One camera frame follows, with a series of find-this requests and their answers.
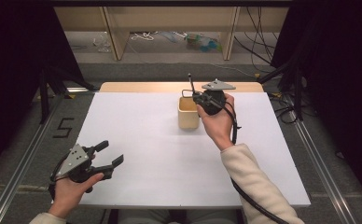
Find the electronic equipment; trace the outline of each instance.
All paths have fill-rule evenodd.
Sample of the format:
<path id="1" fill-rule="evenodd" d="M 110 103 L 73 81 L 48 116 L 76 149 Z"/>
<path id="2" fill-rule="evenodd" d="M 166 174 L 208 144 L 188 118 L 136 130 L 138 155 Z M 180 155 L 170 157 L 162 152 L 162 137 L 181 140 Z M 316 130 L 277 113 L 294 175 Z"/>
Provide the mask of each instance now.
<path id="1" fill-rule="evenodd" d="M 95 147 L 74 145 L 70 152 L 59 161 L 50 176 L 49 192 L 52 199 L 55 198 L 55 183 L 59 179 L 69 177 L 74 182 L 82 183 L 99 173 L 104 174 L 102 180 L 110 179 L 114 169 L 123 163 L 123 155 L 114 159 L 110 165 L 101 167 L 91 166 L 94 152 L 99 152 L 108 146 L 108 141 L 103 141 Z M 93 188 L 90 188 L 86 192 L 90 193 L 92 190 Z"/>
<path id="2" fill-rule="evenodd" d="M 195 91 L 192 75 L 188 74 L 188 77 L 192 87 L 193 101 L 197 105 L 201 105 L 208 115 L 217 114 L 225 106 L 226 99 L 223 90 L 236 89 L 234 86 L 216 79 L 202 86 L 205 89 L 204 92 Z"/>

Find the printed number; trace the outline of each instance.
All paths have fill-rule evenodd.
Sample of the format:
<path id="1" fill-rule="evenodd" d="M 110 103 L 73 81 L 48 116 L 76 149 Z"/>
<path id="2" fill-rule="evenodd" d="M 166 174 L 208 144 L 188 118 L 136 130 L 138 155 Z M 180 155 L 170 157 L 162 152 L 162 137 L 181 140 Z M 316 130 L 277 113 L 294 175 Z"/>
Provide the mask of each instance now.
<path id="1" fill-rule="evenodd" d="M 67 130 L 67 134 L 65 135 L 53 135 L 53 138 L 68 138 L 68 134 L 70 134 L 71 130 L 73 128 L 65 128 L 65 127 L 62 127 L 63 126 L 63 122 L 65 120 L 74 120 L 74 118 L 63 118 L 62 121 L 60 121 L 60 124 L 58 126 L 58 129 L 57 130 Z"/>

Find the white table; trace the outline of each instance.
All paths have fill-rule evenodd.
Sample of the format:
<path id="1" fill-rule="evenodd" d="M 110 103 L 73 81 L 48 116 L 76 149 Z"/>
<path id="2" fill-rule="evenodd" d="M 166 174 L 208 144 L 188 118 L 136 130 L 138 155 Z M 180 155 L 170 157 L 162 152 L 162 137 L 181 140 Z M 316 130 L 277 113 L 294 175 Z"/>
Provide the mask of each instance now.
<path id="1" fill-rule="evenodd" d="M 230 183 L 219 150 L 202 124 L 181 130 L 177 92 L 96 93 L 77 143 L 90 147 L 108 140 L 93 165 L 125 161 L 112 179 L 85 194 L 81 205 L 111 208 L 236 208 L 240 198 Z M 262 170 L 293 206 L 308 206 L 302 185 L 266 93 L 233 92 L 238 143 L 246 143 Z"/>

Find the black wire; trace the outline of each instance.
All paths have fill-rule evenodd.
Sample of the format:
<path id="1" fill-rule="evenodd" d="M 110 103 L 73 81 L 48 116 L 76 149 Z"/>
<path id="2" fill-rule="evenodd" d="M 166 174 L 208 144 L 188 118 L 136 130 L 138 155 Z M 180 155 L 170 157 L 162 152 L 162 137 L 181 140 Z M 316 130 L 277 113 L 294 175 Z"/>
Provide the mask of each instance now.
<path id="1" fill-rule="evenodd" d="M 230 118 L 232 119 L 233 122 L 233 132 L 232 132 L 232 138 L 231 138 L 231 142 L 233 144 L 236 144 L 236 139 L 237 139 L 237 130 L 240 129 L 240 127 L 237 126 L 237 119 L 236 119 L 236 111 L 234 111 L 233 106 L 226 102 L 226 104 L 230 105 L 231 109 L 233 110 L 233 114 L 225 107 L 222 106 L 222 108 L 228 113 L 228 115 L 230 116 Z"/>
<path id="2" fill-rule="evenodd" d="M 294 96 L 293 94 L 289 94 L 289 96 L 292 97 L 292 98 L 295 98 L 295 96 Z M 302 100 L 303 103 L 305 103 L 305 105 L 301 105 L 300 108 L 303 109 L 303 108 L 309 108 L 309 107 L 311 107 L 311 108 L 314 110 L 313 104 L 312 104 L 309 100 L 307 100 L 306 97 L 308 97 L 308 96 L 306 96 L 306 95 L 303 96 L 303 95 L 302 95 L 302 99 L 301 99 L 301 100 Z M 306 111 L 304 111 L 304 110 L 301 110 L 301 112 L 302 112 L 303 114 L 305 114 L 305 115 L 307 115 L 307 116 L 310 116 L 310 117 L 313 117 L 313 118 L 319 117 L 319 116 L 315 113 L 315 111 L 313 111 L 314 114 L 308 113 L 308 112 L 306 112 Z"/>
<path id="3" fill-rule="evenodd" d="M 59 168 L 62 166 L 62 164 L 63 164 L 63 162 L 65 161 L 65 159 L 67 159 L 68 154 L 69 154 L 69 153 L 65 154 L 65 155 L 60 159 L 60 161 L 57 163 L 56 167 L 53 169 L 53 172 L 52 172 L 52 174 L 50 175 L 50 178 L 49 178 L 51 182 L 56 182 L 56 181 L 57 181 L 57 179 L 56 179 L 56 174 L 59 172 Z"/>
<path id="4" fill-rule="evenodd" d="M 259 35 L 260 39 L 263 42 L 263 45 L 265 46 L 266 53 L 270 60 L 272 60 L 272 53 L 268 49 L 268 45 L 265 42 L 265 38 L 263 37 L 263 29 L 262 29 L 262 22 L 261 22 L 261 16 L 262 16 L 262 7 L 258 8 L 258 25 L 255 24 L 254 19 L 250 13 L 250 10 L 247 7 L 248 15 L 251 19 L 251 22 L 253 22 L 254 28 L 256 29 L 256 37 L 254 39 L 254 43 L 257 43 L 257 36 Z"/>
<path id="5" fill-rule="evenodd" d="M 276 40 L 279 39 L 279 37 L 277 37 L 277 35 L 275 35 L 274 33 L 272 33 L 274 35 L 274 38 L 276 38 Z"/>
<path id="6" fill-rule="evenodd" d="M 286 115 L 288 112 L 293 111 L 293 110 L 294 110 L 294 106 L 292 106 L 289 102 L 285 101 L 285 100 L 283 99 L 283 95 L 282 95 L 282 97 L 280 97 L 279 99 L 273 99 L 273 98 L 271 98 L 271 101 L 273 101 L 273 100 L 278 101 L 280 105 L 284 105 L 284 107 L 281 107 L 281 108 L 279 108 L 279 109 L 275 109 L 275 110 L 274 110 L 274 113 L 277 113 L 277 112 L 280 112 L 280 111 L 281 111 L 281 113 L 280 113 L 279 115 L 276 115 L 276 118 L 280 119 L 280 121 L 282 121 L 282 122 L 285 123 L 285 124 L 291 124 L 291 123 L 294 123 L 294 122 L 297 121 L 297 119 L 293 119 L 293 120 L 290 120 L 290 121 L 289 121 L 289 120 L 285 120 L 284 115 Z"/>
<path id="7" fill-rule="evenodd" d="M 59 180 L 61 180 L 61 179 L 65 179 L 65 178 L 68 178 L 68 176 L 63 176 L 63 177 L 57 178 L 57 179 L 56 179 L 56 182 L 59 181 Z"/>
<path id="8" fill-rule="evenodd" d="M 268 217 L 269 219 L 273 220 L 276 223 L 279 224 L 287 224 L 288 222 L 282 220 L 281 218 L 277 217 L 273 213 L 266 210 L 264 207 L 256 203 L 248 194 L 246 194 L 238 185 L 237 183 L 231 178 L 231 183 L 233 184 L 233 187 L 236 188 L 236 190 L 242 195 L 242 197 L 251 204 L 255 209 L 257 209 L 261 214 L 263 214 L 265 217 Z"/>
<path id="9" fill-rule="evenodd" d="M 248 7 L 247 7 L 246 9 L 247 9 L 248 15 L 249 15 L 249 17 L 250 17 L 250 19 L 251 19 L 251 22 L 253 22 L 254 28 L 256 29 L 256 36 L 255 36 L 255 38 L 254 38 L 254 40 L 253 40 L 253 48 L 252 48 L 252 51 L 254 51 L 254 46 L 255 46 L 255 44 L 257 43 L 257 36 L 259 35 L 259 36 L 261 37 L 261 40 L 262 40 L 263 43 L 264 43 L 266 53 L 268 54 L 268 48 L 267 48 L 267 45 L 266 45 L 265 40 L 264 40 L 264 38 L 263 38 L 263 33 L 261 34 L 261 33 L 259 32 L 259 29 L 258 29 L 258 27 L 256 26 L 256 24 L 255 24 L 255 22 L 254 22 L 254 19 L 253 19 L 253 17 L 251 16 L 251 13 L 250 13 L 250 10 L 248 9 Z M 261 24 L 261 22 L 260 22 L 260 10 L 258 11 L 258 21 L 259 21 L 259 24 Z M 258 71 L 264 72 L 264 73 L 270 73 L 270 72 L 268 72 L 268 71 L 264 71 L 264 70 L 261 70 L 261 69 L 257 68 L 257 66 L 254 64 L 254 57 L 253 57 L 253 55 L 251 55 L 251 63 L 253 64 L 253 66 L 254 66 Z"/>
<path id="10" fill-rule="evenodd" d="M 249 40 L 251 40 L 251 41 L 254 42 L 254 40 L 253 40 L 250 36 L 248 36 L 246 32 L 244 32 L 244 35 L 245 35 Z M 266 47 L 271 48 L 271 49 L 274 49 L 274 46 L 266 45 L 266 44 L 264 44 L 264 43 L 256 42 L 256 44 L 262 45 L 262 46 L 266 46 Z"/>
<path id="11" fill-rule="evenodd" d="M 254 54 L 255 56 L 259 57 L 262 61 L 264 61 L 265 63 L 271 63 L 268 60 L 266 60 L 265 58 L 263 58 L 262 56 L 260 56 L 259 54 L 255 53 L 253 50 L 249 49 L 248 47 L 246 47 L 245 45 L 243 45 L 239 39 L 237 39 L 237 37 L 235 36 L 234 39 L 242 46 L 242 48 L 248 50 L 250 53 Z"/>
<path id="12" fill-rule="evenodd" d="M 102 215 L 102 217 L 100 218 L 100 224 L 103 224 L 103 221 L 104 221 L 104 218 L 105 218 L 105 214 L 106 214 L 106 211 L 107 211 L 107 209 L 105 209 L 104 211 L 103 211 L 103 215 Z"/>

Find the human hand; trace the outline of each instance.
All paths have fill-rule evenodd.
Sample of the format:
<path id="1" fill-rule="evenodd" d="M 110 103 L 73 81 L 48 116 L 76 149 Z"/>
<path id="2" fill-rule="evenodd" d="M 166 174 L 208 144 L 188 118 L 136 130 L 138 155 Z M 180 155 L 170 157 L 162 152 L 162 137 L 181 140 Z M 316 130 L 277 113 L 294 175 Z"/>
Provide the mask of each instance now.
<path id="1" fill-rule="evenodd" d="M 66 219 L 68 214 L 78 206 L 85 191 L 99 182 L 103 176 L 103 173 L 93 175 L 83 183 L 76 183 L 70 178 L 56 181 L 55 199 L 49 213 Z"/>
<path id="2" fill-rule="evenodd" d="M 225 93 L 225 99 L 227 103 L 231 105 L 230 106 L 229 104 L 225 104 L 225 107 L 233 113 L 233 96 Z M 230 118 L 230 115 L 224 109 L 222 109 L 217 114 L 210 116 L 200 105 L 197 105 L 197 108 L 198 114 L 202 118 L 204 129 L 210 138 L 213 139 L 219 150 L 222 151 L 228 147 L 233 146 L 233 143 L 230 140 L 230 131 L 233 125 L 233 121 Z"/>

